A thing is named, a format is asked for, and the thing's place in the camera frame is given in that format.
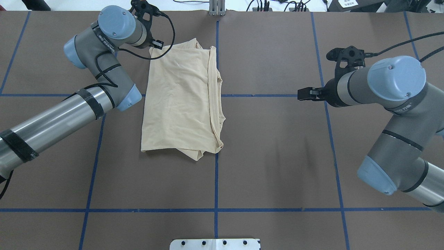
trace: blue tape line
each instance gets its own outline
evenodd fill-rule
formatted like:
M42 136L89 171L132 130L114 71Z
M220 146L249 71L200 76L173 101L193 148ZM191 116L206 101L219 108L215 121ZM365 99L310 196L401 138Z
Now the blue tape line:
M0 94L2 97L68 97L71 94ZM221 97L297 97L296 94L222 94Z
M412 33L410 32L410 25L408 24L408 18L407 18L407 12L404 11L404 19L405 19L405 25L407 25L407 31L408 36L410 37L410 40L413 39ZM418 52L416 51L415 42L412 42L413 52L415 53L416 59L419 60Z
M216 22L216 68L219 69L219 21Z
M260 95L253 95L253 94L223 94L221 97L297 97L297 95L279 95L279 94L260 94Z
M314 37L314 44L316 47L316 56L317 56L317 65L319 68L319 77L321 80L321 86L324 87L324 78L322 76L322 67L321 67L321 57L319 55L319 47L317 44L317 37L316 37L316 25L314 22L314 15L313 12L310 12L311 15L311 24L313 27L313 37ZM350 243L349 243L349 233L347 230L347 222L345 220L345 212L344 212L344 203L342 202L342 192L341 192L341 182L339 180L339 171L337 169L337 161L336 161L336 151L334 148L334 142L333 142L333 134L332 134L332 129L331 129L331 124L330 124L330 115L329 115L329 110L327 107L327 102L324 101L324 108L325 108L325 115L327 118L327 126L329 129L329 137L330 137L330 146L333 152L333 160L334 160L334 168L336 171L336 185L337 185L337 192L338 192L338 196L339 196L339 205L341 207L341 217L342 217L342 227L344 229L344 239L345 239L345 247L347 250L350 250Z
M216 68L219 69L219 21L216 21ZM219 153L214 161L214 238L219 237Z
M90 208L88 213L281 213L281 212L378 212L431 211L428 207L349 207L349 208ZM0 208L0 213L85 213L86 209Z
M314 46L316 48L317 68L319 70L319 75L321 76L321 86L324 87L324 77L322 75L321 57L319 56L319 47L317 45L316 26L314 24L313 12L310 12L310 15L311 15L311 26L313 27Z
M214 169L214 238L218 238L218 209L219 209L219 153L215 157Z
M6 84L6 80L8 79L9 71L11 70L14 58L16 57L17 50L19 49L20 42L22 41L23 33L25 32L25 28L26 28L26 25L28 24L28 20L29 20L30 15L31 15L31 11L28 11L28 15L26 16L25 23L23 24L22 31L20 32L19 39L18 39L16 47L14 49L14 53L12 53L12 57L11 57L11 60L9 61L8 69L6 70L6 74L3 78L3 83L0 87L0 94L3 92L4 86Z
M90 213L212 213L212 208L123 208L101 209L91 208Z
M97 143L97 150L95 152L94 168L92 170L91 184L89 185L88 200L86 203L85 217L83 218L83 227L82 227L82 234L80 236L79 250L81 250L83 248L83 240L85 239L85 231L86 231L86 225L88 222L89 207L91 205L92 189L94 187L95 173L97 170L97 164L99 162L99 152L100 152L100 146L102 145L103 127L105 126L105 118L106 117L107 117L106 114L102 117L102 125L100 126L99 141Z
M2 97L68 97L70 94L0 94Z
M65 208L0 208L2 212L13 213L84 213L85 209L65 209Z
M424 207L354 207L344 208L346 212L365 212L365 211L431 211L430 208Z
M83 218L82 234L80 235L79 250L82 250L83 248L83 240L85 239L85 231L86 231L86 223L88 221L88 215L89 213L85 211L85 217Z
M218 220L219 220L219 212L214 212L214 238L219 238L219 230L218 230Z

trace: cable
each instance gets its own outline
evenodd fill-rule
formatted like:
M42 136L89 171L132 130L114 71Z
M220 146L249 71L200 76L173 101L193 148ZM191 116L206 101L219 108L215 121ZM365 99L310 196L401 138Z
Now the cable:
M100 68L100 66L99 66L99 57L101 57L101 56L103 56L104 54L108 54L108 53L111 53L111 52L109 52L109 51L104 51L104 52L102 52L102 53L99 53L99 54L97 54L96 56L95 56L95 66L97 67L97 69L98 69L98 71L100 72L100 74L102 74L102 76L108 81L108 82L110 82L110 85L109 86L111 86L111 87L114 87L114 88L118 88L119 86L117 85L117 84L115 84L103 71L102 71L102 69Z
M9 179L6 181L6 183L4 184L3 190L0 193L0 200L3 198L4 193L6 193L6 189L8 189L9 186L9 182L11 181L11 177L12 177L12 173L14 172L14 170L11 171L11 173L9 174Z
M165 54L167 54L167 53L171 50L171 48L173 47L174 40L176 39L176 31L174 30L173 21L171 21L171 18L170 18L167 14L165 14L165 13L162 13L162 16L166 17L166 18L170 21L171 28L173 29L173 40L171 41L171 46L170 46L170 47L169 47L169 48L168 48L168 49L167 49L162 55L160 55L160 56L158 56L158 57L149 58L149 57L143 57L143 56L141 56L141 55L138 55L138 54L132 52L131 50L127 50L127 49L124 49L124 48L119 48L119 50L121 50L121 51L125 51L125 52L128 52L128 53L130 53L130 54L132 54L132 55L134 55L134 56L137 56L138 58L142 58L142 59L145 59L145 60L156 60L156 59L161 58L161 57L164 56Z
M284 11L287 10L288 5L290 5L291 3L294 3L294 8L296 9L296 7L297 7L297 3L296 3L296 1L290 1L290 2L287 3L287 6L285 6Z
M324 2L327 12L329 12L329 2L327 0L322 0L322 2Z
M426 56L424 56L423 58L421 58L421 60L419 60L419 62L423 62L425 60L427 60L428 58L430 58L431 56L435 55L438 52L441 52L444 50L444 46L439 48L439 49L435 49L434 51L430 52L429 54L427 54Z
M254 0L251 0L251 2L250 2L250 4L248 5L248 7L247 7L247 10L246 11L248 11L249 10L249 8L250 8L250 6L251 6L251 4L254 2Z
M209 1L177 1L177 0L173 0L176 3L209 3Z
M425 36L420 36L420 37L417 37L415 39L411 39L411 40L408 40L408 41L405 41L405 42L402 42L402 43L395 44L392 47L386 48L385 50L383 50L383 51L381 51L379 53L373 53L373 56L378 56L378 55L380 55L382 53L385 53L385 52L387 52L387 51L389 51L389 50L391 50L393 48L396 48L396 47L404 45L404 44L408 44L408 43L411 43L411 42L414 42L414 41L418 41L418 40L421 40L421 39L424 39L424 38L427 38L427 37L438 36L438 35L443 35L443 34L444 34L444 32L437 32L437 33L432 33L432 34L428 34L428 35L425 35Z

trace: silver metal tube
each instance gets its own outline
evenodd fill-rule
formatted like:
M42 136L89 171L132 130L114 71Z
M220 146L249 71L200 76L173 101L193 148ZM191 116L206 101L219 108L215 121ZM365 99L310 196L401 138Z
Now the silver metal tube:
M112 104L100 87L88 89L106 113ZM43 152L63 138L96 119L94 112L79 95L74 95L35 117L11 128L37 153ZM0 175L8 179L23 161L0 138Z
M422 183L406 194L428 206L444 201L444 170L429 163L428 172Z

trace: white sign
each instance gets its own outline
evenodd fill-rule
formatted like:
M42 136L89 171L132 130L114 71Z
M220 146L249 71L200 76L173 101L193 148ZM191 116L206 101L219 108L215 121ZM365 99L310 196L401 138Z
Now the white sign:
M356 0L338 0L338 2L343 8L348 8L358 5Z

